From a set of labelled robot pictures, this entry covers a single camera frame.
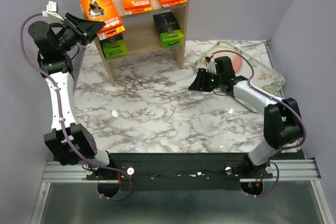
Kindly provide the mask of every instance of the green product box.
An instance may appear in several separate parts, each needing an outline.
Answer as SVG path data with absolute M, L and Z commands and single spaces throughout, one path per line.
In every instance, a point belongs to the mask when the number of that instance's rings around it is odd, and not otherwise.
M 159 35 L 163 48 L 183 44 L 183 33 L 172 12 L 153 15 L 154 27 Z
M 127 55 L 125 41 L 121 34 L 101 40 L 100 43 L 107 60 Z

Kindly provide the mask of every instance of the gray wall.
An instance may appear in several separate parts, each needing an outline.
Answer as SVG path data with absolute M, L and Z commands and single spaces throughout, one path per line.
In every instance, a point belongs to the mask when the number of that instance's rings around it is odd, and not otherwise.
M 294 0 L 271 40 L 286 68 L 285 94 L 298 100 L 307 125 L 304 150 L 315 157 L 336 220 L 336 0 Z
M 2 0 L 0 8 L 0 223 L 29 223 L 50 157 L 43 134 L 50 131 L 51 102 L 43 78 L 23 59 L 19 28 L 48 0 Z M 61 12 L 65 7 L 60 0 Z M 27 52 L 37 59 L 26 35 Z
M 62 0 L 81 16 L 78 0 Z M 187 39 L 268 39 L 293 0 L 190 0 Z

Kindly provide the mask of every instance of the white marble tabletop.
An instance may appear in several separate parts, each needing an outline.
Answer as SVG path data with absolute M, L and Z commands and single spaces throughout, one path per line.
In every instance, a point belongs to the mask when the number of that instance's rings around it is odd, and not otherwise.
M 110 152 L 249 152 L 263 117 L 231 97 L 188 91 L 193 63 L 217 41 L 187 41 L 184 70 L 171 50 L 120 60 L 113 87 L 94 44 L 80 70 L 75 104 L 98 148 Z M 270 66 L 262 41 L 230 41 Z

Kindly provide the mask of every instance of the wooden shelf board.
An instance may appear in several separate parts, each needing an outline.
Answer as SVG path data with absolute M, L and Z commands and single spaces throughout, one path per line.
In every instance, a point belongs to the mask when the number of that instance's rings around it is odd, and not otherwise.
M 124 38 L 128 54 L 108 59 L 108 62 L 162 49 L 162 44 L 158 34 L 156 33 L 153 22 L 140 23 L 127 26 L 125 28 L 126 31 L 122 33 L 122 36 Z
M 122 0 L 112 0 L 112 1 L 113 1 L 113 4 L 114 4 L 115 8 L 118 11 L 119 16 L 123 17 L 123 18 L 129 18 L 129 17 L 139 16 L 139 15 L 144 15 L 144 14 L 147 14 L 147 13 L 153 14 L 153 13 L 158 13 L 158 12 L 161 12 L 161 11 L 170 10 L 170 9 L 174 9 L 174 8 L 179 8 L 179 7 L 185 6 L 185 3 L 184 3 L 182 5 L 162 7 L 161 4 L 160 4 L 160 2 L 158 0 L 150 0 L 151 7 L 152 7 L 152 10 L 150 12 L 126 15 Z

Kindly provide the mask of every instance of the bolt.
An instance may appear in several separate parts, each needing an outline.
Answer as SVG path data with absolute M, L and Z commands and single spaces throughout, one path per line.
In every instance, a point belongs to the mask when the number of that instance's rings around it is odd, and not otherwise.
M 133 167 L 130 167 L 127 169 L 127 174 L 128 175 L 133 175 L 134 174 L 134 168 Z
M 270 166 L 267 166 L 265 170 L 268 174 L 272 174 L 272 172 L 273 172 L 273 169 Z
M 227 167 L 225 168 L 225 171 L 226 171 L 226 174 L 227 174 L 227 175 L 230 175 L 230 174 L 232 173 L 232 169 L 231 169 L 231 167 L 229 167 L 229 166 L 227 166 Z

